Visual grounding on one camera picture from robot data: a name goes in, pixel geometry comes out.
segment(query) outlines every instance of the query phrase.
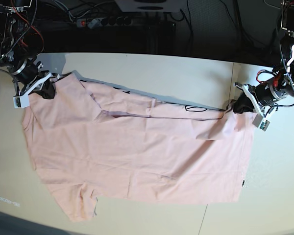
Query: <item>electronics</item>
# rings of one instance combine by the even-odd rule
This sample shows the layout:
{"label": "electronics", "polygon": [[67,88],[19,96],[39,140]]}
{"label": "electronics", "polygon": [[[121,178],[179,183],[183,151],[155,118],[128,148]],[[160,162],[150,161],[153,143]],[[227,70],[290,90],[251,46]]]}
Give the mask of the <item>electronics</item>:
{"label": "electronics", "polygon": [[115,0],[123,12],[178,12],[186,0]]}
{"label": "electronics", "polygon": [[0,67],[6,67],[14,83],[16,95],[13,97],[15,108],[29,106],[28,95],[36,93],[44,99],[53,99],[55,89],[51,79],[56,75],[47,70],[41,70],[42,63],[34,64],[36,60],[37,46],[29,47],[23,41],[24,35],[30,30],[35,31],[42,41],[44,49],[44,38],[33,26],[37,13],[38,0],[35,1],[35,10],[31,23],[27,20],[25,7],[31,6],[31,0],[7,1],[0,0],[0,5],[4,6],[0,12]]}
{"label": "electronics", "polygon": [[[282,2],[281,29],[286,31],[285,36],[279,44],[281,63],[275,66],[272,71],[261,70],[257,73],[257,87],[250,84],[239,84],[235,86],[242,90],[242,94],[234,103],[233,112],[241,114],[244,112],[255,112],[257,117],[253,124],[266,130],[272,113],[278,108],[293,107],[294,103],[288,105],[277,104],[278,101],[287,96],[294,97],[294,0]],[[261,73],[269,73],[273,78],[267,81],[259,81]]]}

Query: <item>table surface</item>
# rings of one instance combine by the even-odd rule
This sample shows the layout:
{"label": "table surface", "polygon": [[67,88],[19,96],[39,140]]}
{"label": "table surface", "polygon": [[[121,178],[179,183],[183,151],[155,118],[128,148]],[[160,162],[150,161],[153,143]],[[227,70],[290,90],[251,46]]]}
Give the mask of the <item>table surface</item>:
{"label": "table surface", "polygon": [[[42,54],[45,69],[149,94],[168,102],[225,108],[239,92],[235,81],[254,81],[260,66],[133,54]],[[162,205],[100,197],[97,217],[72,223],[31,168],[14,109],[11,78],[0,72],[0,212],[90,235],[269,235],[294,231],[294,107],[273,116],[267,132],[255,131],[245,188],[238,203]],[[284,101],[291,103],[292,98]]]}

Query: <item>cable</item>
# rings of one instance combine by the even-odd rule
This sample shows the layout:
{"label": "cable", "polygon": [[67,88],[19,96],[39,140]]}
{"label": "cable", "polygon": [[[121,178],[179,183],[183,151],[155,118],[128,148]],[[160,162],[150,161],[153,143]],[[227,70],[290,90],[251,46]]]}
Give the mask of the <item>cable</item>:
{"label": "cable", "polygon": [[230,17],[230,19],[231,19],[231,21],[232,21],[234,27],[237,29],[237,25],[236,25],[236,23],[234,22],[234,20],[233,20],[231,14],[230,14],[229,8],[227,8],[227,5],[226,5],[222,0],[219,0],[219,1],[224,5],[227,15]]}
{"label": "cable", "polygon": [[271,5],[271,4],[269,4],[269,3],[267,3],[266,2],[266,0],[263,0],[263,2],[264,2],[264,4],[266,4],[267,6],[270,6],[270,7],[273,7],[273,8],[275,8],[275,9],[281,9],[280,7],[277,7],[277,6],[274,6],[274,5]]}
{"label": "cable", "polygon": [[[277,27],[275,28],[275,32],[276,34],[278,33],[278,29]],[[289,80],[289,83],[290,83],[290,86],[292,88],[292,91],[294,92],[294,85],[293,85],[293,81],[291,79],[291,76],[290,74],[288,73],[288,70],[287,70],[287,67],[286,67],[286,64],[285,64],[285,61],[284,61],[284,57],[283,57],[283,53],[282,53],[282,49],[281,49],[281,46],[279,44],[279,52],[280,52],[280,56],[281,56],[281,60],[282,60],[282,64],[283,64],[283,67],[285,69],[285,72],[286,72],[286,75],[287,75],[287,78]],[[281,104],[275,104],[275,105],[272,105],[271,108],[274,108],[274,107],[283,107],[283,108],[290,108],[290,107],[293,107],[294,106],[294,103],[293,104],[290,104],[290,105],[281,105]]]}
{"label": "cable", "polygon": [[68,7],[66,5],[64,5],[62,2],[58,1],[58,0],[52,0],[61,10],[63,10],[65,13],[69,14],[69,19],[71,22],[74,22],[72,18],[74,18],[74,16],[71,14],[71,12],[69,11]]}
{"label": "cable", "polygon": [[254,41],[262,44],[265,47],[266,47],[266,45],[264,43],[260,42],[259,40],[255,39],[249,33],[247,33],[246,30],[243,27],[243,23],[242,23],[242,18],[241,18],[241,14],[240,14],[240,8],[239,8],[238,0],[233,0],[233,4],[234,4],[234,9],[235,9],[235,12],[236,12],[236,15],[237,15],[237,21],[238,21],[238,25],[239,25],[238,26],[238,30],[240,31],[240,36],[241,36],[241,42],[242,42],[242,44],[246,48],[251,47],[253,52],[255,50],[263,50],[264,48],[255,47]]}
{"label": "cable", "polygon": [[21,36],[20,36],[20,37],[14,42],[14,44],[12,45],[12,47],[10,48],[10,50],[9,50],[6,54],[4,54],[4,55],[0,58],[0,60],[2,60],[7,54],[9,54],[9,53],[13,50],[13,48],[14,48],[15,45],[19,42],[19,40],[21,40],[22,37],[23,37],[23,36],[29,31],[29,29],[32,27],[32,25],[33,25],[33,23],[34,23],[34,20],[35,20],[35,17],[36,17],[36,13],[37,13],[38,0],[36,0],[35,2],[36,2],[35,11],[34,11],[33,19],[31,20],[29,27],[28,27],[28,28],[27,28],[27,29],[21,34]]}
{"label": "cable", "polygon": [[174,20],[174,21],[176,21],[176,22],[181,22],[181,21],[185,20],[185,17],[184,17],[183,14],[182,14],[182,18],[180,20],[174,18],[173,15],[172,15],[172,12],[170,12],[169,15],[170,15],[171,19]]}
{"label": "cable", "polygon": [[82,18],[84,16],[86,16],[88,13],[92,13],[92,11],[98,7],[98,6],[101,6],[101,5],[104,5],[104,4],[109,4],[109,3],[115,3],[114,1],[105,1],[105,2],[100,2],[98,4],[94,4],[91,9],[87,9],[87,10],[84,10],[82,11],[81,15],[78,15],[78,16],[74,16],[72,13],[71,13],[71,10],[73,9],[76,9],[77,7],[80,7],[82,6],[79,5],[77,7],[74,7],[72,9],[69,9],[65,4],[63,4],[62,2],[58,1],[58,0],[52,0],[61,10],[63,10],[64,12],[66,12],[67,14],[69,14],[69,18],[70,18],[70,21],[71,22],[74,22],[75,19],[79,19],[79,18]]}
{"label": "cable", "polygon": [[[14,9],[14,11],[15,11],[15,13],[23,20],[23,21],[25,21],[28,25],[29,25],[29,22],[28,22],[28,20],[26,20],[19,12],[18,12],[18,10],[17,10],[17,8],[14,6],[14,4],[13,4],[13,0],[11,0],[11,5],[12,5],[12,7],[13,7],[13,9]],[[37,32],[37,34],[40,36],[40,38],[41,38],[41,41],[42,41],[42,43],[43,43],[43,47],[42,47],[42,50],[40,51],[40,53],[41,52],[43,52],[43,50],[45,49],[45,41],[44,41],[44,38],[43,38],[43,36],[41,35],[41,33],[33,26],[33,25],[31,25],[29,28],[32,28],[32,29],[34,29],[36,32]],[[28,46],[27,44],[25,44],[23,41],[22,41],[22,39],[20,39],[20,41],[21,41],[21,43],[23,44],[23,45],[25,45],[25,46]]]}
{"label": "cable", "polygon": [[62,24],[76,24],[75,22],[66,22],[66,21],[54,21],[53,19],[39,19],[38,21],[51,21],[52,23],[62,23]]}
{"label": "cable", "polygon": [[163,13],[163,18],[164,18],[165,22],[168,21],[168,13],[167,12]]}
{"label": "cable", "polygon": [[[78,5],[78,6],[72,7],[72,8],[70,8],[69,10],[71,11],[71,10],[77,9],[77,8],[79,8],[79,7],[81,7],[81,6],[84,6],[84,5],[89,5],[90,7],[94,7],[94,5],[95,5],[94,2],[86,2],[86,1],[84,1],[84,0],[79,0],[79,1],[82,2],[83,4],[80,4],[80,5]],[[101,9],[102,11],[107,12],[107,13],[109,12],[109,11],[103,9],[103,8],[100,8],[100,9]]]}
{"label": "cable", "polygon": [[48,16],[54,16],[54,20],[64,20],[67,22],[71,22],[67,12],[64,12],[58,5],[53,3],[48,3],[45,1],[41,1],[39,5],[40,14],[36,17],[36,19],[47,18]]}
{"label": "cable", "polygon": [[270,71],[268,71],[268,70],[260,70],[260,71],[257,73],[257,75],[256,75],[256,81],[259,82],[259,83],[267,84],[266,81],[259,81],[259,80],[258,80],[258,76],[259,76],[260,74],[262,74],[262,73],[269,73],[269,74],[271,74],[271,75],[273,75],[273,76],[276,76],[276,74],[275,74],[274,72],[270,72]]}
{"label": "cable", "polygon": [[185,105],[185,110],[187,112],[201,113],[201,112],[207,111],[208,109],[207,108],[202,108],[202,107],[191,106],[191,105]]}
{"label": "cable", "polygon": [[28,45],[27,45],[25,42],[23,42],[22,39],[20,39],[20,43],[21,43],[23,46],[28,47]]}
{"label": "cable", "polygon": [[13,76],[12,74],[10,74],[9,72],[7,72],[7,71],[5,71],[5,70],[2,70],[2,69],[0,69],[0,71],[6,73],[6,74],[8,74],[8,75],[10,75],[10,76],[14,79],[14,76]]}
{"label": "cable", "polygon": [[188,53],[190,53],[190,52],[189,52],[189,44],[190,44],[190,42],[191,42],[191,41],[193,40],[193,38],[194,38],[194,32],[193,32],[193,28],[192,28],[190,22],[188,21],[186,15],[185,15],[185,13],[184,13],[184,11],[183,11],[182,9],[180,9],[180,12],[182,13],[182,15],[183,15],[183,17],[185,18],[185,21],[186,21],[188,27],[190,28],[190,37],[189,37],[189,39],[188,39],[188,41],[187,41],[187,44],[186,44],[186,51],[187,51]]}
{"label": "cable", "polygon": [[193,49],[193,42],[194,42],[194,32],[193,32],[193,25],[192,25],[192,18],[191,18],[191,11],[190,11],[190,6],[188,4],[188,0],[186,0],[186,4],[187,4],[187,10],[188,10],[188,15],[189,15],[189,21],[190,21],[190,27],[191,27],[191,32],[192,32],[192,40],[191,40],[191,48]]}
{"label": "cable", "polygon": [[85,15],[87,15],[89,12],[91,12],[92,10],[94,10],[95,8],[104,5],[104,4],[110,4],[110,3],[116,3],[115,1],[104,1],[104,2],[100,2],[98,4],[95,4],[92,9],[86,10],[82,15],[77,16],[76,18],[81,18],[84,17]]}

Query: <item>white bracket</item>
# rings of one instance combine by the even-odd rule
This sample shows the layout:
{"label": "white bracket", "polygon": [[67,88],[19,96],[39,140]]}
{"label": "white bracket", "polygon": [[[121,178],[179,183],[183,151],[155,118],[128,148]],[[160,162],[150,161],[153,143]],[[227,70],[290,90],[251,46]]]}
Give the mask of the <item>white bracket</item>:
{"label": "white bracket", "polygon": [[256,98],[252,95],[252,93],[250,93],[248,89],[249,86],[247,84],[242,84],[242,85],[235,84],[235,86],[244,92],[246,97],[250,99],[251,103],[254,106],[257,116],[255,117],[253,121],[253,125],[259,129],[262,129],[263,131],[266,131],[266,129],[268,128],[270,124],[270,121],[267,118],[269,118],[276,111],[276,109],[273,109],[271,112],[268,113],[268,115],[265,115],[263,110],[259,107],[259,104]]}
{"label": "white bracket", "polygon": [[28,95],[38,86],[42,86],[45,81],[47,81],[52,76],[51,72],[48,72],[47,75],[26,88],[25,93],[19,96],[13,97],[14,108],[25,108],[29,106],[29,97]]}

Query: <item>black cable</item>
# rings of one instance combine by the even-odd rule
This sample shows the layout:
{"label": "black cable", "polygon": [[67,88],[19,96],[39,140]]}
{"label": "black cable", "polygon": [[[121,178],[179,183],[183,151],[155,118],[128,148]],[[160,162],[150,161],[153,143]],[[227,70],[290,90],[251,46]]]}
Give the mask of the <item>black cable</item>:
{"label": "black cable", "polygon": [[56,15],[56,20],[59,20],[59,15],[63,15],[63,18],[60,18],[60,19],[63,19],[63,20],[69,20],[70,21],[70,18],[68,16],[68,11],[65,10],[65,9],[61,9],[59,8],[57,5],[54,5],[54,4],[51,4],[49,2],[45,2],[45,1],[41,1],[40,2],[42,5],[45,5],[45,6],[49,6],[49,7],[52,7],[54,8],[55,10],[57,10],[57,12],[50,12],[49,9],[42,9],[40,12],[48,12],[47,15]]}
{"label": "black cable", "polygon": [[227,5],[226,5],[222,0],[219,0],[219,1],[224,5],[225,10],[226,10],[226,13],[227,13],[227,15],[230,17],[231,22],[233,23],[234,27],[235,27],[236,29],[238,29],[238,27],[237,27],[235,21],[233,20],[231,14],[230,14],[229,8],[227,8]]}
{"label": "black cable", "polygon": [[191,18],[191,11],[190,11],[190,6],[188,4],[188,0],[186,0],[186,4],[187,4],[188,15],[189,15],[189,21],[190,21],[190,25],[191,25],[191,31],[192,31],[192,35],[194,36],[192,18]]}
{"label": "black cable", "polygon": [[9,72],[7,72],[7,71],[0,69],[0,72],[4,72],[4,73],[8,74],[14,79],[14,76],[12,74],[10,74]]}
{"label": "black cable", "polygon": [[271,4],[269,4],[269,3],[267,3],[266,2],[266,0],[263,0],[263,2],[264,2],[264,4],[266,4],[267,6],[270,6],[270,7],[273,7],[273,8],[275,8],[275,9],[281,9],[280,7],[277,7],[277,6],[274,6],[274,5],[271,5]]}
{"label": "black cable", "polygon": [[[275,32],[276,34],[278,34],[278,29],[277,27],[275,28]],[[288,81],[290,83],[290,86],[292,88],[292,91],[294,92],[294,86],[293,86],[293,81],[291,79],[291,76],[290,74],[288,73],[288,70],[287,70],[287,67],[286,67],[286,64],[285,64],[285,61],[284,61],[284,56],[283,56],[283,53],[282,53],[282,49],[281,49],[281,46],[279,44],[279,52],[280,52],[280,56],[281,56],[281,60],[282,60],[282,64],[283,64],[283,67],[285,69],[285,72],[286,72],[286,75],[287,75],[287,78],[288,78]],[[281,105],[281,104],[275,104],[275,105],[272,105],[270,107],[270,109],[274,108],[274,107],[283,107],[283,108],[290,108],[290,107],[293,107],[294,106],[294,103],[293,104],[290,104],[290,105]]]}
{"label": "black cable", "polygon": [[[84,15],[87,11],[94,10],[94,8],[100,8],[102,5],[106,5],[106,4],[116,4],[116,3],[115,3],[115,1],[106,1],[106,2],[101,2],[101,3],[98,3],[98,4],[94,4],[92,7],[81,11],[77,16],[74,16],[74,17],[78,18],[78,17]],[[93,13],[90,12],[88,14],[85,14],[84,17],[90,17],[92,14]]]}
{"label": "black cable", "polygon": [[9,54],[9,53],[13,50],[13,48],[14,48],[15,45],[19,42],[19,40],[20,40],[25,34],[27,34],[27,32],[31,29],[31,27],[32,27],[32,25],[33,25],[33,23],[34,23],[35,17],[36,17],[37,6],[38,6],[38,0],[36,0],[36,6],[35,6],[34,14],[33,14],[33,19],[31,20],[29,27],[28,27],[28,28],[27,28],[27,29],[21,34],[21,36],[20,36],[20,37],[14,42],[14,44],[12,45],[12,47],[10,48],[10,50],[9,50],[6,54],[4,54],[4,55],[0,58],[0,60],[2,60],[5,56],[7,56],[7,54]]}
{"label": "black cable", "polygon": [[183,11],[182,9],[180,9],[180,12],[181,12],[182,15],[184,16],[185,21],[186,21],[186,23],[187,23],[187,25],[188,25],[188,27],[189,27],[189,29],[190,29],[190,37],[189,37],[189,39],[188,39],[188,41],[187,41],[187,44],[186,44],[186,51],[190,54],[190,52],[189,52],[189,50],[190,50],[190,48],[189,48],[189,44],[190,44],[190,42],[194,39],[194,32],[193,32],[193,28],[192,28],[190,22],[188,21],[186,15],[185,15],[185,13],[184,13],[184,11]]}
{"label": "black cable", "polygon": [[222,113],[222,117],[212,118],[212,119],[196,119],[196,121],[215,121],[215,120],[221,120],[222,118],[224,118],[224,113]]}
{"label": "black cable", "polygon": [[261,75],[262,73],[269,73],[269,74],[271,74],[273,76],[277,76],[277,74],[275,72],[268,71],[268,70],[264,70],[264,71],[260,72],[259,75]]}
{"label": "black cable", "polygon": [[72,10],[78,9],[78,8],[80,8],[80,7],[82,7],[82,6],[85,6],[85,5],[88,5],[88,6],[90,6],[90,7],[93,7],[93,6],[95,5],[95,4],[92,3],[92,2],[84,2],[84,1],[81,1],[81,2],[83,2],[83,3],[80,4],[80,5],[77,5],[77,6],[74,6],[74,7],[69,8],[68,11],[72,11]]}
{"label": "black cable", "polygon": [[264,46],[266,46],[266,45],[264,43],[260,42],[259,40],[255,39],[249,33],[247,33],[243,27],[238,0],[233,0],[233,4],[234,4],[236,16],[237,16],[238,25],[239,25],[238,29],[240,31],[241,42],[243,43],[243,45],[245,45],[246,47],[251,47],[253,50],[255,50],[255,49],[262,50],[263,48],[255,47],[254,41],[256,41]]}
{"label": "black cable", "polygon": [[169,15],[170,15],[171,19],[174,20],[174,21],[176,21],[176,22],[181,22],[181,21],[185,20],[185,17],[184,17],[183,14],[182,14],[182,18],[180,20],[174,18],[173,15],[172,15],[172,12],[170,12]]}
{"label": "black cable", "polygon": [[185,111],[187,111],[187,112],[201,113],[201,112],[205,112],[207,110],[208,110],[207,108],[185,105]]}
{"label": "black cable", "polygon": [[159,22],[159,20],[160,20],[158,12],[155,13],[155,20],[156,20],[156,22]]}
{"label": "black cable", "polygon": [[94,6],[95,3],[94,2],[87,2],[87,1],[84,1],[84,0],[79,0],[80,2],[82,2],[84,5],[89,5],[89,6]]}

